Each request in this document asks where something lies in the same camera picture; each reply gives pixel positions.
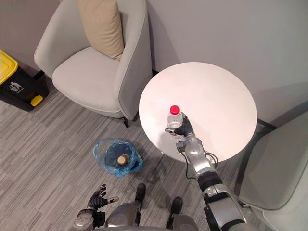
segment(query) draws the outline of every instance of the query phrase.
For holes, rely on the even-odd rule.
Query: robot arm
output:
[[[95,227],[100,227],[105,222],[105,212],[98,212],[98,209],[119,200],[119,197],[109,199],[103,198],[106,193],[106,185],[101,185],[92,195],[86,209],[79,211],[70,231],[92,231]]]
[[[195,136],[187,116],[184,115],[180,128],[167,128],[165,131],[183,135],[186,138],[177,143],[177,149],[179,153],[185,153],[194,169],[195,177],[203,192],[206,220],[211,231],[227,231],[231,227],[236,228],[238,224],[246,223],[237,200],[205,157],[202,142]]]

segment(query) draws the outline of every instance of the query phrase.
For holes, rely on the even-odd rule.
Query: plastic bottle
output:
[[[179,128],[183,123],[183,114],[177,105],[170,107],[170,113],[168,115],[168,128]]]

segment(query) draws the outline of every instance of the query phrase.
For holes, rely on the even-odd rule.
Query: yellow lid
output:
[[[0,85],[4,83],[18,68],[18,62],[0,50]]]

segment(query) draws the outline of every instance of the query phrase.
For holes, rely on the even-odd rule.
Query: gray armchair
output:
[[[147,7],[145,0],[117,0],[117,4],[125,44],[121,61],[90,46],[77,0],[60,3],[34,60],[69,99],[102,115],[132,120],[152,77]]]
[[[275,231],[308,230],[308,112],[258,141],[239,198]]]

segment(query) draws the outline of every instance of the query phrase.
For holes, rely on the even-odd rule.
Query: black wire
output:
[[[186,156],[183,154],[183,153],[181,153],[182,155],[183,155],[183,157],[185,158],[185,160],[186,160],[186,178],[187,179],[195,179],[196,180],[196,178],[195,177],[188,177],[188,160],[187,160],[187,158],[186,158]]]
[[[215,156],[212,153],[207,152],[204,149],[203,149],[203,151],[205,153],[205,157],[208,155],[208,156],[210,156],[214,160],[214,168],[217,168],[217,165],[218,165],[218,158],[217,158],[217,156]],[[184,153],[181,153],[181,154],[185,158],[185,161],[186,161],[186,178],[189,179],[189,180],[190,179],[195,179],[196,180],[195,177],[188,177],[188,160],[187,160],[186,156],[184,155]]]
[[[205,157],[206,157],[207,155],[209,155],[209,156],[214,160],[214,168],[217,168],[217,165],[218,165],[218,158],[217,158],[217,156],[215,156],[215,155],[212,154],[212,153],[207,152],[207,151],[204,150],[204,149],[203,149],[203,151],[204,151],[204,153],[205,153]]]

